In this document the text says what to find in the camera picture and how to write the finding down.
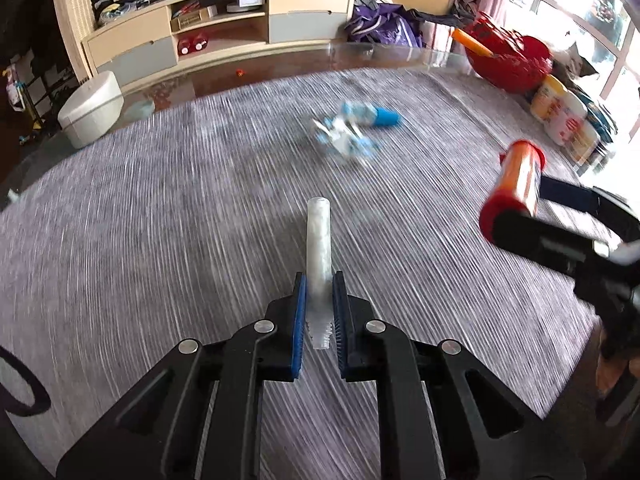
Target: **rug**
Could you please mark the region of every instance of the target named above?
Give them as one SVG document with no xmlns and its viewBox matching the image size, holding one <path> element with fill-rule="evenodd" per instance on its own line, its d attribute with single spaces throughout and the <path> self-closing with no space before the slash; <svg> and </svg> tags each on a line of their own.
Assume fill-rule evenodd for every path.
<svg viewBox="0 0 640 480">
<path fill-rule="evenodd" d="M 398 128 L 367 131 L 382 151 L 366 168 L 327 156 L 309 133 L 343 100 L 402 115 Z M 485 81 L 364 69 L 201 98 L 64 160 L 0 215 L 0 344 L 53 402 L 17 429 L 53 471 L 178 341 L 223 340 L 259 319 L 305 267 L 313 196 L 331 201 L 350 294 L 411 338 L 463 342 L 545 415 L 594 316 L 567 278 L 480 234 L 498 153 L 522 137 L 545 150 L 547 174 L 575 179 L 539 124 Z M 540 214 L 598 230 L 584 215 Z M 333 350 L 307 344 L 295 384 L 265 385 L 263 478 L 378 478 L 378 444 L 375 387 L 341 381 Z"/>
</svg>

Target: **purple bag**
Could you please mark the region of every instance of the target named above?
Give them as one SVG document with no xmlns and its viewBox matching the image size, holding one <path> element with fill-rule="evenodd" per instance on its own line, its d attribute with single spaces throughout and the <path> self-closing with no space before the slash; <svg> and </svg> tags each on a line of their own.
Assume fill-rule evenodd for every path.
<svg viewBox="0 0 640 480">
<path fill-rule="evenodd" d="M 349 41 L 422 47 L 420 21 L 402 5 L 357 6 L 345 27 Z"/>
</svg>

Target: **red basket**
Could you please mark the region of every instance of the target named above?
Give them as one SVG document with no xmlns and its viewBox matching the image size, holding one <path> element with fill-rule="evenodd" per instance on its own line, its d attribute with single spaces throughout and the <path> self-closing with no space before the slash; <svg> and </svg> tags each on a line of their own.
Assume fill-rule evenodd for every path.
<svg viewBox="0 0 640 480">
<path fill-rule="evenodd" d="M 493 57 L 483 57 L 465 49 L 473 69 L 498 88 L 524 94 L 542 84 L 551 73 L 551 52 L 536 38 L 497 27 L 482 13 L 466 32 L 494 53 Z"/>
</svg>

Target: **orange tube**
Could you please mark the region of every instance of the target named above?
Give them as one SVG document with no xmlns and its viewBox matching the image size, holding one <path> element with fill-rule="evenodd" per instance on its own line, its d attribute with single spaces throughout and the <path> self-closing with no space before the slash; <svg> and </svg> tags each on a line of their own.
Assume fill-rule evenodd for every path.
<svg viewBox="0 0 640 480">
<path fill-rule="evenodd" d="M 533 142 L 521 139 L 509 146 L 500 162 L 498 181 L 480 211 L 480 230 L 490 242 L 494 241 L 494 221 L 500 213 L 511 209 L 535 215 L 545 155 Z"/>
<path fill-rule="evenodd" d="M 478 56 L 491 57 L 494 54 L 482 43 L 476 40 L 476 38 L 471 37 L 464 30 L 460 30 L 459 28 L 453 29 L 451 37 L 463 46 L 466 46 L 471 52 L 478 54 Z"/>
</svg>

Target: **cardboard box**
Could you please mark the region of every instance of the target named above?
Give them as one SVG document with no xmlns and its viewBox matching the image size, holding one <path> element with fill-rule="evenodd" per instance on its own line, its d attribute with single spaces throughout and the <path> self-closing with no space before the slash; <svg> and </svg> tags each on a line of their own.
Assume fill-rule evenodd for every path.
<svg viewBox="0 0 640 480">
<path fill-rule="evenodd" d="M 194 10 L 193 12 L 188 12 L 187 14 L 178 16 L 171 20 L 171 30 L 174 32 L 180 32 L 184 28 L 191 27 L 191 25 L 196 25 L 197 23 L 210 20 L 217 15 L 217 13 L 218 9 L 215 5 L 205 7 L 204 9 Z"/>
</svg>

